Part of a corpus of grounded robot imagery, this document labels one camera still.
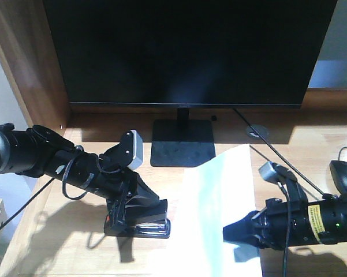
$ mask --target yellow warning label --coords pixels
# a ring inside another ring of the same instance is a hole
[[[319,205],[308,206],[308,216],[309,216],[309,222],[311,224],[313,234],[316,237],[316,240],[318,240],[318,242],[321,243],[318,237],[318,233],[324,232],[325,229],[324,229]]]

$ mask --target black monitor screen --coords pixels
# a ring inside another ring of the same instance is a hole
[[[303,101],[337,0],[44,0],[71,103]]]

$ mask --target monitor base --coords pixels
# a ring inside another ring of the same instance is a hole
[[[209,120],[158,119],[154,122],[151,166],[195,167],[214,157],[214,138]]]

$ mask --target paper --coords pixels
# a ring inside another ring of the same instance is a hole
[[[259,251],[223,242],[222,228],[255,210],[249,145],[185,169],[167,245],[168,276],[261,276]]]

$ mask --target computer mouse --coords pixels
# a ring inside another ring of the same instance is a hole
[[[340,193],[347,193],[347,162],[343,160],[332,160],[330,171],[336,188]]]

